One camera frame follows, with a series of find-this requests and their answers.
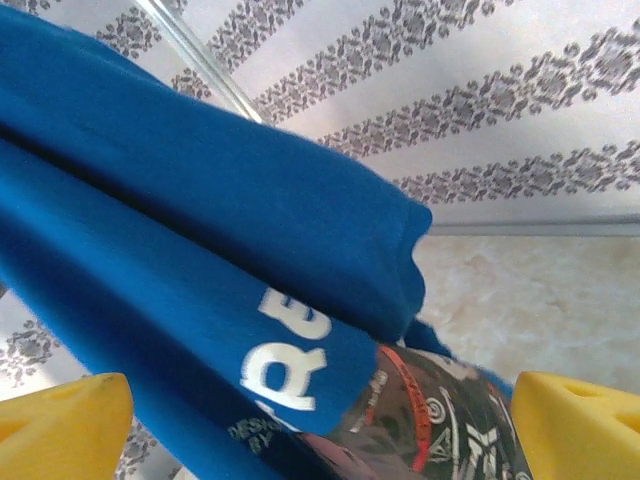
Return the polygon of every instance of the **white printed letter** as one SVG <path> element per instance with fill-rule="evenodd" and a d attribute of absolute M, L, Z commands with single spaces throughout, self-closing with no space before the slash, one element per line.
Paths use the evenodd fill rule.
<path fill-rule="evenodd" d="M 280 363 L 286 370 L 280 390 L 267 386 L 267 370 L 272 363 Z M 305 353 L 287 343 L 263 343 L 251 349 L 244 358 L 240 384 L 282 406 L 315 410 L 315 398 L 303 395 L 309 388 L 310 374 L 326 366 L 327 359 L 321 348 Z"/>
<path fill-rule="evenodd" d="M 296 335 L 309 340 L 320 340 L 331 331 L 331 320 L 324 313 L 313 310 L 272 288 L 267 288 L 258 310 L 279 320 Z"/>

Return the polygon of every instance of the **folded cloth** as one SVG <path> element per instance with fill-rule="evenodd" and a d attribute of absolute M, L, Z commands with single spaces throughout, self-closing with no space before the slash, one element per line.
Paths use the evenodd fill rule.
<path fill-rule="evenodd" d="M 203 479 L 320 475 L 273 419 L 336 426 L 375 371 L 366 333 L 6 140 L 0 171 L 0 278 L 90 370 L 127 376 L 172 453 Z"/>
<path fill-rule="evenodd" d="M 0 24 L 0 87 L 29 107 L 0 109 L 12 142 L 378 340 L 402 336 L 424 297 L 411 253 L 426 207 L 339 153 L 173 92 L 95 40 L 7 8 Z"/>

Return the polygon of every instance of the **beige tile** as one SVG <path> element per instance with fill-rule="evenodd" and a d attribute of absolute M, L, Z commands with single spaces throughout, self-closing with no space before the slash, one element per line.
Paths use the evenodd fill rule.
<path fill-rule="evenodd" d="M 640 393 L 640 239 L 427 236 L 414 258 L 461 358 Z"/>

